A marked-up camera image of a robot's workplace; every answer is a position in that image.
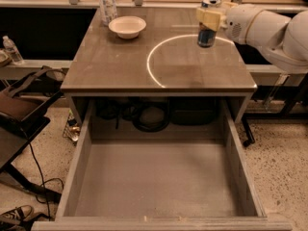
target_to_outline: open drawer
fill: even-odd
[[[33,230],[292,230],[270,220],[221,100],[201,126],[144,133],[90,102],[55,221]]]

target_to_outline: speckled floor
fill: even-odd
[[[45,180],[61,178],[65,181],[75,146],[63,137],[68,108],[50,108],[47,116],[50,124],[34,140],[33,147]],[[245,150],[247,164],[255,187],[268,216],[286,217],[295,231],[308,227],[308,125],[250,122],[256,142]],[[244,129],[238,125],[242,141]],[[40,184],[38,168],[30,148],[14,161],[14,165],[30,179]],[[61,191],[59,181],[47,183],[47,187]],[[0,212],[16,206],[32,205],[36,212],[47,214],[45,204],[24,192],[0,184]],[[57,205],[50,204],[51,215]]]

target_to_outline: white bowl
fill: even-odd
[[[146,26],[143,19],[135,16],[123,16],[112,20],[109,29],[122,39],[133,39],[139,35]]]

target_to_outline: shoe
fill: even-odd
[[[5,212],[0,215],[0,217],[8,218],[12,220],[20,220],[24,221],[31,217],[31,214],[34,212],[34,208],[30,205],[23,205],[12,209],[8,212]],[[4,221],[0,221],[0,230],[12,230],[14,228],[14,224],[10,224]]]

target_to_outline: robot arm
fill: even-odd
[[[221,26],[229,39],[256,48],[288,73],[308,72],[308,11],[289,18],[251,4],[227,3],[218,11],[197,10],[197,18],[214,31]]]

